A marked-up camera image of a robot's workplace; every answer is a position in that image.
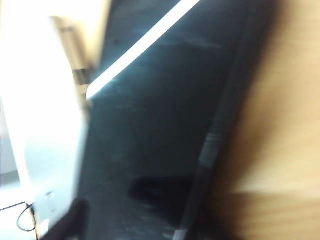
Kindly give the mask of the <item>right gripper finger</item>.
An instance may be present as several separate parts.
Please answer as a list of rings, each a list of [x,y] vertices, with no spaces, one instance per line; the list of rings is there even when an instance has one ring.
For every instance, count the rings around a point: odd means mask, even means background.
[[[76,199],[69,211],[46,233],[47,240],[84,240],[88,228],[90,206]]]

